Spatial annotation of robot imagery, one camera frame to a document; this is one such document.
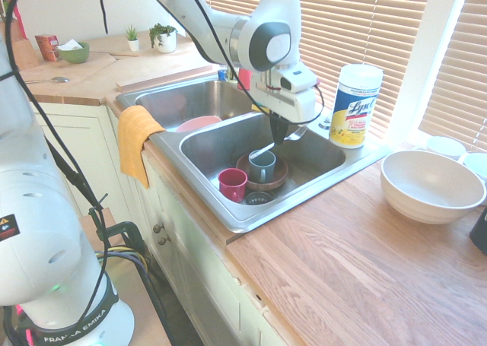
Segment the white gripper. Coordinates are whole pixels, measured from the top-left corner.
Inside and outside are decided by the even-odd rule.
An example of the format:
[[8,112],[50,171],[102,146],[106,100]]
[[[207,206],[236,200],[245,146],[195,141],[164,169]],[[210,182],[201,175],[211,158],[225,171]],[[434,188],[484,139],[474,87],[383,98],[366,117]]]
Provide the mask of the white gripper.
[[[276,91],[268,89],[259,76],[252,76],[250,95],[257,103],[271,111],[269,124],[275,145],[283,143],[288,131],[288,121],[303,124],[315,117],[316,94],[312,88],[297,93],[286,89]],[[280,116],[288,121],[280,122]]]

